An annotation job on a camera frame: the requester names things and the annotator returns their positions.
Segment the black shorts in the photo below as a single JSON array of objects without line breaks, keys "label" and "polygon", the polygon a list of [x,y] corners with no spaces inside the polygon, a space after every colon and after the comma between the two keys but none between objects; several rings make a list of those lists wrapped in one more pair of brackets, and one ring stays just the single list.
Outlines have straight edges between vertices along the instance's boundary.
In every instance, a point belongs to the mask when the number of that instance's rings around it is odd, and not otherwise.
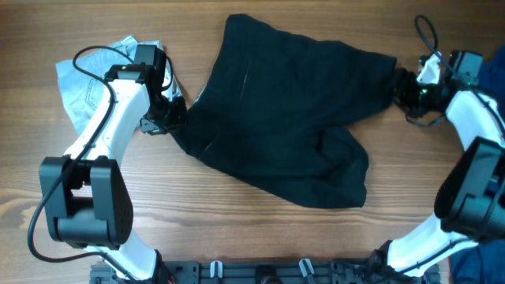
[{"label": "black shorts", "polygon": [[395,65],[232,14],[174,139],[205,165],[294,204],[362,207],[368,154],[348,125],[391,105]]}]

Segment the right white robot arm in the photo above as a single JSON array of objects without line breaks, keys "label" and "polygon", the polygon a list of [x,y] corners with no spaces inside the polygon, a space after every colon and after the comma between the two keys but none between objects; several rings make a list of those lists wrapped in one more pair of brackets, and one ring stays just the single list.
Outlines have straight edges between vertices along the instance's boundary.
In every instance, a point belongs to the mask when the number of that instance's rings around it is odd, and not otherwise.
[{"label": "right white robot arm", "polygon": [[454,50],[421,59],[412,80],[402,80],[395,102],[408,118],[435,111],[456,129],[464,152],[437,193],[434,212],[404,237],[389,240],[366,262],[334,262],[364,283],[427,282],[441,260],[504,238],[504,120],[500,101],[479,87],[484,58]]}]

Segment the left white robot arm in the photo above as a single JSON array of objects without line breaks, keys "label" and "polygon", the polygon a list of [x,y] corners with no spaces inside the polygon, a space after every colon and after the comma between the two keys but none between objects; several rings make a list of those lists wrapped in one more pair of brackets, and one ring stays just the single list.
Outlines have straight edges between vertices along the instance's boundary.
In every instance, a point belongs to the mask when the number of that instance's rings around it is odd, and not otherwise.
[{"label": "left white robot arm", "polygon": [[165,135],[187,121],[171,60],[157,46],[141,44],[128,64],[111,66],[97,80],[104,94],[85,130],[64,155],[40,165],[43,197],[28,228],[29,251],[53,262],[35,247],[36,223],[45,214],[54,241],[83,251],[62,262],[98,256],[121,283],[174,283],[161,254],[133,231],[133,204],[120,171],[136,129]]}]

